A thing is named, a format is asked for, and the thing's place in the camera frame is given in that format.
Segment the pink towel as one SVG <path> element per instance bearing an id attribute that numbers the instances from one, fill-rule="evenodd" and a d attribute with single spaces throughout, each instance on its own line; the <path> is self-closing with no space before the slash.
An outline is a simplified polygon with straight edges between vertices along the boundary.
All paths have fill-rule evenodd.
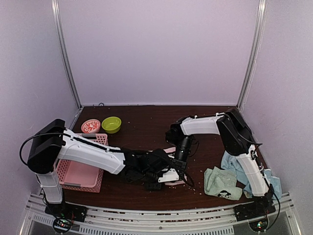
<path id="1" fill-rule="evenodd" d="M 171 154 L 175 153 L 176 148 L 175 147 L 169 147 L 169 148 L 164 149 L 164 151 L 168 155 L 171 155 Z M 177 180 L 177 181 L 165 182 L 164 184 L 166 186 L 173 187 L 173 186 L 177 186 L 177 185 L 183 185 L 183 184 L 185 184 L 185 182 L 183 180 Z"/>

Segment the green towel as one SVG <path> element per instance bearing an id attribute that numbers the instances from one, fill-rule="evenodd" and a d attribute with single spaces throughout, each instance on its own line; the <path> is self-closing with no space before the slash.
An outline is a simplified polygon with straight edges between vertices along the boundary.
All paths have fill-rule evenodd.
<path id="1" fill-rule="evenodd" d="M 204 193 L 209 196 L 237 201 L 243 190 L 236 187 L 236 174 L 231 170 L 222 170 L 217 167 L 207 168 L 204 172 Z"/>

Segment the pink plastic basket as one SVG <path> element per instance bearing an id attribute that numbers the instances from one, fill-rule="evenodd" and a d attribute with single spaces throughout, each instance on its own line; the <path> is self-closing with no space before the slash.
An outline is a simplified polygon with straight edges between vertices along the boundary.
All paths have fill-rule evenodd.
<path id="1" fill-rule="evenodd" d="M 56 164 L 59 183 L 62 188 L 99 193 L 101 189 L 104 170 L 91 165 L 59 160 Z"/>

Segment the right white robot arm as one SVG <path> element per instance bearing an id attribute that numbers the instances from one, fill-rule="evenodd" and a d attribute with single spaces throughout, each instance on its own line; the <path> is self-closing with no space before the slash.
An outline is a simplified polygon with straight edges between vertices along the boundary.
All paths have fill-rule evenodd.
<path id="1" fill-rule="evenodd" d="M 191 138 L 198 134 L 219 135 L 225 151 L 239 161 L 250 183 L 252 198 L 251 212 L 261 216 L 273 205 L 274 190 L 265 175 L 262 163 L 258 160 L 257 143 L 252 131 L 236 109 L 229 109 L 214 116 L 188 116 L 170 125 L 165 134 L 168 143 L 176 147 L 179 160 L 186 160 L 191 146 Z"/>

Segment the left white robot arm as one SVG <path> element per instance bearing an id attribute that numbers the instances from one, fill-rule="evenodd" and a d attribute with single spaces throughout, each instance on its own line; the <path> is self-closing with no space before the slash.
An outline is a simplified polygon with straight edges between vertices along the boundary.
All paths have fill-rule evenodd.
<path id="1" fill-rule="evenodd" d="M 165 183 L 179 178 L 173 158 L 164 150 L 130 150 L 112 147 L 86 139 L 65 127 L 65 121 L 56 119 L 22 146 L 31 142 L 25 165 L 34 172 L 45 193 L 45 200 L 59 216 L 66 217 L 70 206 L 64 202 L 62 188 L 54 168 L 55 162 L 70 160 L 122 175 L 128 181 Z"/>

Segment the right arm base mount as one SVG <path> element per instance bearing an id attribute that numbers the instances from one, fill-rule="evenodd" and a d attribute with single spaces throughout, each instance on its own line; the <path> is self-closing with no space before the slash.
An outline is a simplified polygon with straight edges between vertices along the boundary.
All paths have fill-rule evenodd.
<path id="1" fill-rule="evenodd" d="M 238 222 L 247 220 L 249 227 L 257 233 L 265 232 L 268 229 L 268 215 L 276 212 L 274 205 L 264 206 L 257 202 L 237 205 L 233 209 L 236 220 Z"/>

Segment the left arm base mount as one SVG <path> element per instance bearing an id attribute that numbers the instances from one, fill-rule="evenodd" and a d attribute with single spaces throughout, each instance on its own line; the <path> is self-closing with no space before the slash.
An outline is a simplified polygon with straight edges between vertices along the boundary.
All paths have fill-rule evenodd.
<path id="1" fill-rule="evenodd" d="M 84 206 L 72 204 L 66 204 L 66 208 L 62 211 L 55 206 L 45 207 L 45 213 L 54 217 L 52 228 L 58 234 L 65 234 L 69 232 L 75 227 L 75 222 L 84 222 L 87 210 L 88 209 Z"/>

